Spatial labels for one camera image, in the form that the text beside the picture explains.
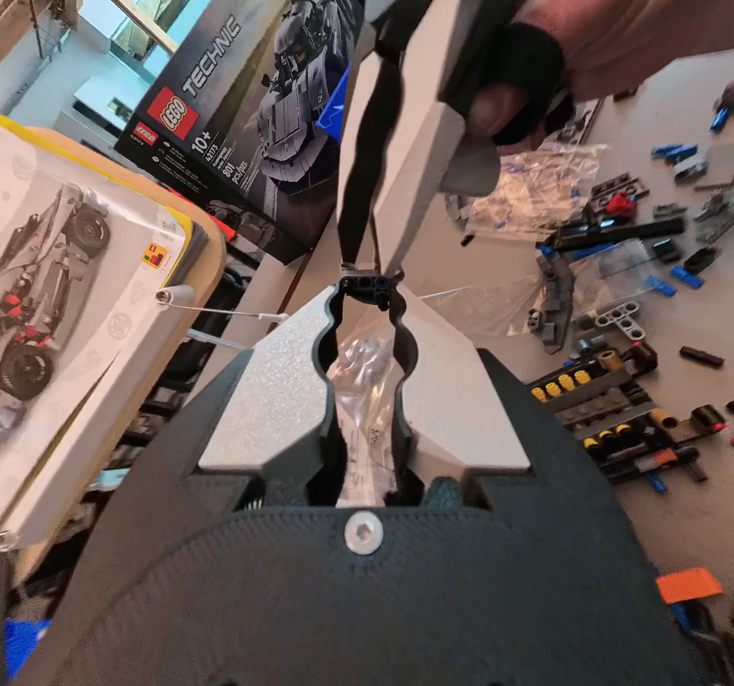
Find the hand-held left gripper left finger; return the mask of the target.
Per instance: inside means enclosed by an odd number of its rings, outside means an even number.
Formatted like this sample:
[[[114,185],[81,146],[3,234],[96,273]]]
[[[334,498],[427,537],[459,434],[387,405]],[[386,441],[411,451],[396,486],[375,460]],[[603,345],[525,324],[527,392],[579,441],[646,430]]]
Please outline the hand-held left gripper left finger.
[[[248,353],[198,467],[305,488],[334,506],[344,485],[344,437],[326,374],[338,354],[344,293],[327,287]]]

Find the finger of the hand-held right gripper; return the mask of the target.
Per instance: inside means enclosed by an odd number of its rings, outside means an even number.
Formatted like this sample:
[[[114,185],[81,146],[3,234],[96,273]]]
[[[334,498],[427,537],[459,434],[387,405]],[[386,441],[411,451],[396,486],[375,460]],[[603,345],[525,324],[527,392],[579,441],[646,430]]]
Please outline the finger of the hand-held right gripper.
[[[352,98],[345,109],[338,169],[337,233],[344,268],[354,267],[365,237],[373,242],[376,271],[397,275],[380,247],[377,199],[387,153],[403,104],[403,80],[397,64],[370,52],[355,70]]]
[[[433,0],[408,40],[401,102],[373,206],[380,273],[394,276],[465,131],[464,118],[439,100],[463,0]]]

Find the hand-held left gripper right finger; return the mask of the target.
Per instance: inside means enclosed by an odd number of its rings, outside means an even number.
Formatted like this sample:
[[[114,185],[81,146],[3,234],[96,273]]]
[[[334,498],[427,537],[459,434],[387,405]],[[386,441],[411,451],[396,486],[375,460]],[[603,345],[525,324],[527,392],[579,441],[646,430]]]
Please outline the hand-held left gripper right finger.
[[[487,476],[526,476],[531,461],[479,350],[408,288],[390,293],[401,370],[390,441],[392,506],[419,506],[432,484],[461,492]]]

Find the small black lego beam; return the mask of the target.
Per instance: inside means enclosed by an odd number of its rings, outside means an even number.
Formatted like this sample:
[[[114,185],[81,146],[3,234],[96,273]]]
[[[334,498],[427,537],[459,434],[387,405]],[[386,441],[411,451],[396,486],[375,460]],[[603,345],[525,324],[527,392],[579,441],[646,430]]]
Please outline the small black lego beam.
[[[339,290],[344,296],[381,312],[390,308],[390,297],[396,285],[396,277],[383,276],[374,270],[352,270],[341,274]]]

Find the lego chassis with yellow connectors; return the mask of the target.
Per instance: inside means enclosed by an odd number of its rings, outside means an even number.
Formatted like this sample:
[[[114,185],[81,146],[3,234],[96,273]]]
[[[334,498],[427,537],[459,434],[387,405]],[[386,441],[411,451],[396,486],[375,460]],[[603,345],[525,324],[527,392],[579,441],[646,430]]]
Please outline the lego chassis with yellow connectors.
[[[674,416],[638,381],[658,369],[652,346],[638,340],[620,353],[598,339],[584,344],[576,359],[529,383],[531,394],[582,444],[611,485],[647,478],[664,494],[660,474],[674,468],[707,483],[695,443],[727,429],[721,412],[705,404],[687,418]]]

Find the dark lego set box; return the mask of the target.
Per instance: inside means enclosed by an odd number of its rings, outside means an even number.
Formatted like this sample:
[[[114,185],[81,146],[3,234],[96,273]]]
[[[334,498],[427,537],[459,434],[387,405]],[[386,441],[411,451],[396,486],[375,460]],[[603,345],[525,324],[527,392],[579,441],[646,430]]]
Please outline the dark lego set box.
[[[335,208],[340,146],[318,120],[361,25],[357,0],[211,0],[116,151],[288,265]]]

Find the pile of loose lego pieces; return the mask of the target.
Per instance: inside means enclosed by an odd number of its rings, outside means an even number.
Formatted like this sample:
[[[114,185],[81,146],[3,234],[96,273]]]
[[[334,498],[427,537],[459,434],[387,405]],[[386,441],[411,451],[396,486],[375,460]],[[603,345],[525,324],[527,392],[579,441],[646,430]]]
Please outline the pile of loose lego pieces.
[[[706,241],[732,221],[732,194],[722,187],[685,191],[674,185],[674,166],[665,158],[644,159],[647,143],[630,133],[612,142],[632,153],[633,170],[592,186],[585,207],[544,241],[510,241],[464,234],[492,241],[509,268],[510,250],[527,254],[539,244],[557,242],[568,262],[599,246],[630,239],[642,241],[653,258],[656,277],[651,290],[638,296],[591,297],[575,294],[570,331],[591,342],[608,333],[610,343],[646,341],[658,355],[658,369],[638,381],[668,411],[691,411],[705,404],[718,409],[727,429],[701,439],[703,463],[710,480],[690,483],[673,503],[644,503],[633,520],[661,571],[673,574],[694,564],[717,577],[723,593],[706,602],[717,616],[728,608],[725,632],[732,636],[732,228],[720,247]]]

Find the lego instruction booklet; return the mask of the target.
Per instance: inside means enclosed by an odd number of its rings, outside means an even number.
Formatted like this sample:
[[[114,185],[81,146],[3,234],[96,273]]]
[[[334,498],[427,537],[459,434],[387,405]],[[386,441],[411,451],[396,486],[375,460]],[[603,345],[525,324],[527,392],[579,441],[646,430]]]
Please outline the lego instruction booklet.
[[[2,116],[2,517],[209,242],[187,214]]]

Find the person's right hand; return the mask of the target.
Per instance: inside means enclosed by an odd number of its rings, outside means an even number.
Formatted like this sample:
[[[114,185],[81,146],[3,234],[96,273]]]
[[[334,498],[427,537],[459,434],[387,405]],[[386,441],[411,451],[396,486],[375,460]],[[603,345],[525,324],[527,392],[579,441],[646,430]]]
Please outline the person's right hand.
[[[571,102],[634,89],[676,59],[732,49],[733,0],[521,0],[467,116],[467,134],[534,149]]]

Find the small clear bag with bits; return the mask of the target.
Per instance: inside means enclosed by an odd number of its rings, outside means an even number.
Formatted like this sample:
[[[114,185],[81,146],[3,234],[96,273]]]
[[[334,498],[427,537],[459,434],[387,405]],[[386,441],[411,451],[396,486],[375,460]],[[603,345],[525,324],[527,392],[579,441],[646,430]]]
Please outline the small clear bag with bits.
[[[606,143],[545,143],[500,159],[490,195],[476,199],[464,230],[474,237],[544,241],[588,203]]]

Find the white book stand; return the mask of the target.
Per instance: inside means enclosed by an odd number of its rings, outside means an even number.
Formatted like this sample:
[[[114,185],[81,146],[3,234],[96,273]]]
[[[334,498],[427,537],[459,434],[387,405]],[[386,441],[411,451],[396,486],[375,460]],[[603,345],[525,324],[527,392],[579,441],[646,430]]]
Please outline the white book stand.
[[[189,268],[185,282],[156,294],[163,312],[147,315],[127,350],[69,416],[3,518],[2,566],[10,580],[24,581],[41,563],[72,517],[74,508],[103,470],[120,437],[135,419],[225,268],[225,242],[214,219],[187,200],[145,177],[98,156],[55,131],[28,128],[97,169],[105,169],[143,194],[172,206],[203,225],[209,242]]]

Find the blue bin with printed tag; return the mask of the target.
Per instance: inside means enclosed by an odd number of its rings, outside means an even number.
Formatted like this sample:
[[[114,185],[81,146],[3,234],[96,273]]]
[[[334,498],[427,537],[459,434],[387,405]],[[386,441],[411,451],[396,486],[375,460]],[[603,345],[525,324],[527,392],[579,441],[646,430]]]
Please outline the blue bin with printed tag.
[[[5,620],[5,682],[12,681],[45,635],[51,620]]]

